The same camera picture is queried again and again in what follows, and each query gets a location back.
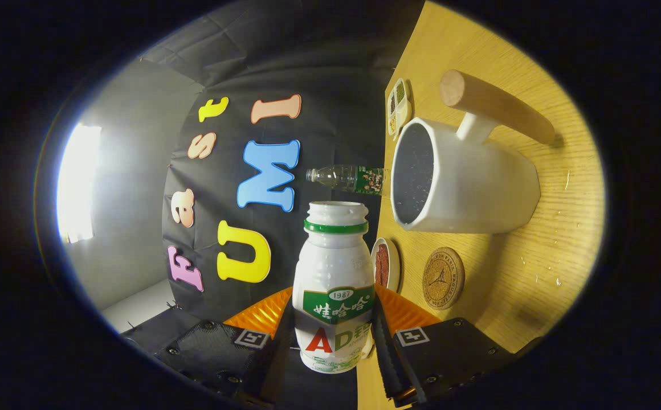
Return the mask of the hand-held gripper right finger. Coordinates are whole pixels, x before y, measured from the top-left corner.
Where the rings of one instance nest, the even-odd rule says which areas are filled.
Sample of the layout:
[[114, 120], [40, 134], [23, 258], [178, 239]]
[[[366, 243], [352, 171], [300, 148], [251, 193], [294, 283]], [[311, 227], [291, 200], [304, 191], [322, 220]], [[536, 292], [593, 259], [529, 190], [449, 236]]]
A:
[[378, 366], [396, 407], [432, 407], [519, 357], [464, 318], [441, 320], [388, 288], [374, 291]]

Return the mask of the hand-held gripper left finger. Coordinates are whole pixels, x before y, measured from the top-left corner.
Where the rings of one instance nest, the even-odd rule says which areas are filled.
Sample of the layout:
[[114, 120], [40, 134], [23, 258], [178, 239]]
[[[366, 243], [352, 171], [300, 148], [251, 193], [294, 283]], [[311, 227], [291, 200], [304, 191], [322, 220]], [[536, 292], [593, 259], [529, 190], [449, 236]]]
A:
[[179, 306], [123, 332], [147, 356], [246, 408], [273, 408], [291, 345], [292, 288], [219, 322]]

